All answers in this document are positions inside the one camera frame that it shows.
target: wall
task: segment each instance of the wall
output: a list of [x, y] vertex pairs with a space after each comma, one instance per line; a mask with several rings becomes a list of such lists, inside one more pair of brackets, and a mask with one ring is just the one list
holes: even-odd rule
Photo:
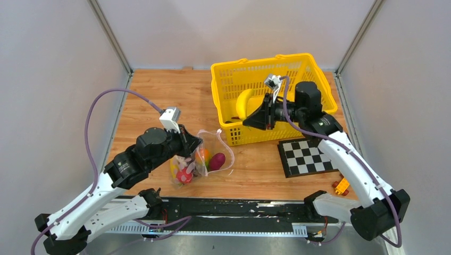
[[[34, 218], [91, 183], [86, 114], [127, 75], [87, 1], [29, 0], [0, 2], [0, 77], [0, 253], [29, 254]], [[105, 96], [94, 110], [89, 138], [99, 164], [120, 98]]]
[[406, 254], [448, 254], [451, 2], [385, 1], [343, 73], [365, 156], [411, 196]]
[[338, 67], [373, 0], [100, 0], [133, 68], [312, 53]]

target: wood surface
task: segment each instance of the wood surface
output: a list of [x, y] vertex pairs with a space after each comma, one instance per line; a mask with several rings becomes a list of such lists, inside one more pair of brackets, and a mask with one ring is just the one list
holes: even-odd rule
[[[325, 75], [339, 106], [335, 118], [346, 128], [333, 74], [327, 72]], [[179, 123], [185, 125], [191, 134], [195, 135], [200, 129], [215, 131], [220, 128], [211, 95], [209, 70], [137, 70], [130, 89], [149, 98], [160, 108], [179, 107], [182, 111]], [[136, 137], [146, 129], [161, 127], [158, 117], [158, 113], [143, 100], [128, 95], [109, 160], [134, 144]], [[339, 172], [285, 178], [277, 144], [278, 141], [268, 141], [231, 147], [236, 159], [231, 174], [230, 170], [216, 172], [181, 188], [172, 184], [169, 162], [166, 162], [126, 194], [136, 195], [149, 188], [162, 188], [161, 196], [165, 197], [303, 200], [318, 190], [333, 194], [331, 185], [341, 180]], [[347, 198], [356, 199], [349, 189]]]

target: yellow plastic basket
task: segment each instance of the yellow plastic basket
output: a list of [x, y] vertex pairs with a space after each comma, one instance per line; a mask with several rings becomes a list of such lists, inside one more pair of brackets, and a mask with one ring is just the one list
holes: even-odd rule
[[[219, 123], [230, 146], [302, 136], [288, 123], [278, 122], [273, 130], [263, 131], [243, 126], [242, 121], [232, 119], [238, 116], [235, 104], [243, 90], [256, 90], [248, 102], [249, 113], [261, 105], [265, 93], [271, 92], [270, 88], [263, 83], [268, 74], [290, 77], [288, 100], [294, 100], [294, 88], [297, 83], [315, 82], [321, 91], [323, 111], [328, 114], [334, 114], [337, 111], [337, 104], [330, 92], [329, 83], [313, 56], [308, 53], [277, 55], [273, 58], [256, 60], [243, 58], [238, 61], [216, 63], [212, 65], [211, 72], [213, 101], [218, 110]], [[284, 88], [285, 81], [279, 96], [283, 96]]]

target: toy orange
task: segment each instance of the toy orange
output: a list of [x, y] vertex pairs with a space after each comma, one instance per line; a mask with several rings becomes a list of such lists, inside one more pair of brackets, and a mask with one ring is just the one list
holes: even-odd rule
[[205, 148], [200, 148], [199, 151], [196, 151], [196, 163], [200, 165], [203, 164], [202, 159], [205, 162], [205, 166], [208, 166], [211, 156], [209, 151]]

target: black and white checkered board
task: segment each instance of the black and white checkered board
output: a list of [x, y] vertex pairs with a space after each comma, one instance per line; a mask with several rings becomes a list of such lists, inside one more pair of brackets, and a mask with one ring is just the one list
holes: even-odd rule
[[330, 159], [305, 138], [279, 141], [277, 147], [286, 178], [338, 171]]

